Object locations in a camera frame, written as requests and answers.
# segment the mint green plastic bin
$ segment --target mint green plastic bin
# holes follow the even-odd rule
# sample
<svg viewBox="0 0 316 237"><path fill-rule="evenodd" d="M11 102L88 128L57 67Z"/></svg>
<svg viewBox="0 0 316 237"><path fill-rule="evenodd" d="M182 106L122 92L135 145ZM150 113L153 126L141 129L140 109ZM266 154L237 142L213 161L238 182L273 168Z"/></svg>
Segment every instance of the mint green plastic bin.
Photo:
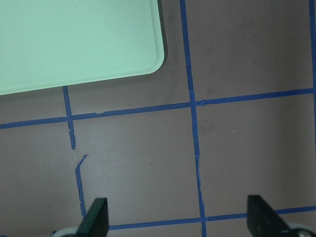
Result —
<svg viewBox="0 0 316 237"><path fill-rule="evenodd" d="M156 71L157 0L0 0L0 95Z"/></svg>

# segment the grid square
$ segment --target grid square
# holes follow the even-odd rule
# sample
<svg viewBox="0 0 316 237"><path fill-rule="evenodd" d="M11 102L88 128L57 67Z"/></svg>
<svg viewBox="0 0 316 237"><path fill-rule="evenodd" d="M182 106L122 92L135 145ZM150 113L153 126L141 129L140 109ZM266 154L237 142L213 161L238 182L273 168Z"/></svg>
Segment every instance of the grid square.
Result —
<svg viewBox="0 0 316 237"><path fill-rule="evenodd" d="M67 123L1 130L0 235L47 235L81 221Z"/></svg>
<svg viewBox="0 0 316 237"><path fill-rule="evenodd" d="M65 117L65 102L61 87L35 90L0 97L0 124Z"/></svg>
<svg viewBox="0 0 316 237"><path fill-rule="evenodd" d="M305 224L316 230L315 211L285 214L280 215L280 217L286 223ZM208 222L206 226L208 236L252 237L247 228L247 220L245 218Z"/></svg>
<svg viewBox="0 0 316 237"><path fill-rule="evenodd" d="M168 48L162 67L148 75L69 86L74 115L188 102L179 1L161 3Z"/></svg>
<svg viewBox="0 0 316 237"><path fill-rule="evenodd" d="M315 205L312 95L198 108L207 216L244 213L250 194L272 207Z"/></svg>
<svg viewBox="0 0 316 237"><path fill-rule="evenodd" d="M197 100L313 86L308 1L186 2Z"/></svg>
<svg viewBox="0 0 316 237"><path fill-rule="evenodd" d="M109 231L108 237L197 237L201 236L201 224L185 224L135 228L127 230Z"/></svg>
<svg viewBox="0 0 316 237"><path fill-rule="evenodd" d="M199 217L190 109L74 121L86 206L110 225Z"/></svg>

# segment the blue tape grid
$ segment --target blue tape grid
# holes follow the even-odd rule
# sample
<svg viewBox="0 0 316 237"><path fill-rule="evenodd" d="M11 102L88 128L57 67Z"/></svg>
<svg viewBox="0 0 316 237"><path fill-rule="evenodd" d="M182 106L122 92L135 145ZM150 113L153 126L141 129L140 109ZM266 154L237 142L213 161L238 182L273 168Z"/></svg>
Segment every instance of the blue tape grid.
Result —
<svg viewBox="0 0 316 237"><path fill-rule="evenodd" d="M199 180L199 145L198 145L198 121L197 121L196 106L313 94L314 95L314 108L315 108L315 128L316 128L316 90L315 90L316 88L316 24L315 24L315 1L314 0L309 0L312 63L313 63L313 88L279 91L279 92L272 92L272 93L261 93L261 94L244 95L244 96L234 96L234 97L217 98L217 99L200 100L200 101L195 100L194 84L193 84L192 71L191 71L191 57L190 57L190 46L189 46L189 38L188 38L188 26L187 26L185 0L180 0L180 9L181 9L183 42L184 42L184 52L185 52L185 59L186 59L186 69L187 69L190 102L150 106L150 107L140 107L140 108L126 109L126 110L107 111L101 114L89 113L89 114L72 115L71 105L70 105L70 100L69 100L69 95L68 95L68 88L64 86L63 94L64 94L67 117L43 118L43 119L34 119L34 120L0 124L0 129L7 129L7 128L14 128L14 127L21 127L21 126L67 122L68 127L69 127L71 147L72 149L75 149L76 140L75 140L74 125L73 125L74 120L146 113L146 112L162 111L162 110L173 110L173 109L181 109L181 108L191 108L200 217L189 218L189 219L168 220L168 221L136 223L136 224L127 224L127 225L115 225L115 226L110 226L110 230L143 228L143 227L164 226L164 225L177 225L177 224L188 224L188 223L202 223L202 236L206 237L207 234L206 234L205 222L246 218L246 213L209 216L209 217L205 216L204 204L202 201L202 193L200 190L200 180ZM81 208L81 213L83 216L86 215L86 210L84 206L83 189L82 189L82 182L80 178L80 165L82 164L82 162L84 161L86 157L87 155L85 155L81 159L81 161L79 162L75 170L77 185L78 185L78 190L79 190L80 208ZM307 211L316 211L316 206L288 208L288 209L277 210L276 212L278 214L287 214L287 213L297 213L297 212L307 212Z"/></svg>

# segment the light green tray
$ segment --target light green tray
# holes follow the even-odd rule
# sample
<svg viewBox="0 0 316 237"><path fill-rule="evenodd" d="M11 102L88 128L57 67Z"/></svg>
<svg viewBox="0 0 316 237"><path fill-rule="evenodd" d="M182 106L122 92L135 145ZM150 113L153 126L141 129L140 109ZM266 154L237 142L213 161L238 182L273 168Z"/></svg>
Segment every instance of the light green tray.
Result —
<svg viewBox="0 0 316 237"><path fill-rule="evenodd" d="M0 95L149 74L157 0L0 0Z"/></svg>

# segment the gray floor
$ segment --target gray floor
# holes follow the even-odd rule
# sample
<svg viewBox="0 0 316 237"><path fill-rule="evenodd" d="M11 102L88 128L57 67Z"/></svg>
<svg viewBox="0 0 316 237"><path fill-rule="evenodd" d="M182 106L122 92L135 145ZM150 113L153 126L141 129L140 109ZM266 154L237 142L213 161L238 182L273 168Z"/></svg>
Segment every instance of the gray floor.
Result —
<svg viewBox="0 0 316 237"><path fill-rule="evenodd" d="M180 3L161 0L168 56L150 75L68 87L73 115L189 102ZM196 100L313 87L307 0L187 0ZM66 117L62 88L0 96L0 125ZM316 206L313 94L197 107L205 215ZM0 235L50 236L108 197L110 225L199 218L191 109L0 130ZM283 214L316 229L316 211ZM244 218L206 222L207 236L250 236ZM111 230L110 237L197 237L201 223Z"/></svg>

